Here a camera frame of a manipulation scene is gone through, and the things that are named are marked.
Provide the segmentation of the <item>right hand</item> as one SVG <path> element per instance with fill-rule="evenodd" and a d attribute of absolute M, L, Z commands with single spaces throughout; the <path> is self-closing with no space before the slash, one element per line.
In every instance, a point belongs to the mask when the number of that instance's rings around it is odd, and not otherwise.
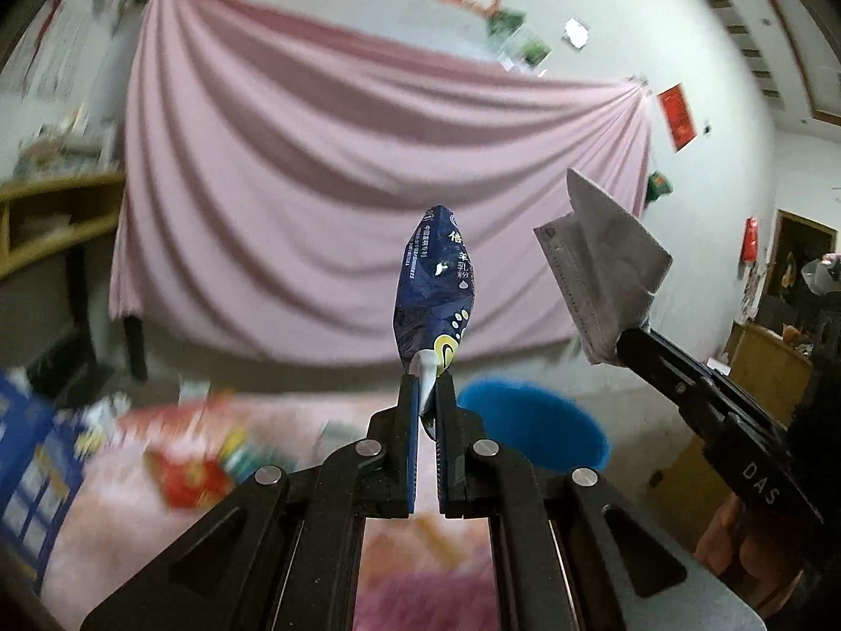
<path fill-rule="evenodd" d="M 784 607 L 803 577 L 803 567 L 734 493 L 715 511 L 694 558 L 763 618 Z"/>

